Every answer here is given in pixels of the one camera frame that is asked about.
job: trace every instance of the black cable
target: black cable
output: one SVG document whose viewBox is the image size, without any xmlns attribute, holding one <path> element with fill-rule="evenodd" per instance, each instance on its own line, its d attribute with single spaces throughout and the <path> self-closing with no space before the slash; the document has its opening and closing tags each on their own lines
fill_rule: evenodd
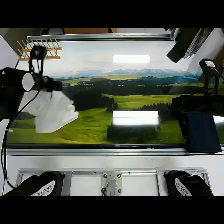
<svg viewBox="0 0 224 224">
<path fill-rule="evenodd" d="M 7 143 L 7 137 L 8 137 L 9 128 L 10 128 L 11 124 L 14 122 L 14 120 L 16 119 L 16 117 L 24 110 L 24 108 L 27 107 L 33 100 L 36 99 L 36 97 L 40 93 L 40 89 L 41 89 L 41 87 L 37 91 L 36 95 L 30 101 L 28 101 L 28 103 L 26 103 L 25 106 L 23 106 L 21 110 L 19 110 L 16 113 L 14 118 L 11 119 L 9 121 L 8 125 L 6 126 L 6 130 L 5 130 L 5 134 L 4 134 L 4 138 L 3 138 L 3 142 L 2 142 L 2 149 L 1 149 L 1 166 L 2 166 L 2 171 L 3 171 L 4 182 L 6 181 L 7 184 L 11 188 L 15 188 L 15 187 L 8 180 L 8 174 L 7 174 L 7 168 L 6 168 L 6 143 Z"/>
</svg>

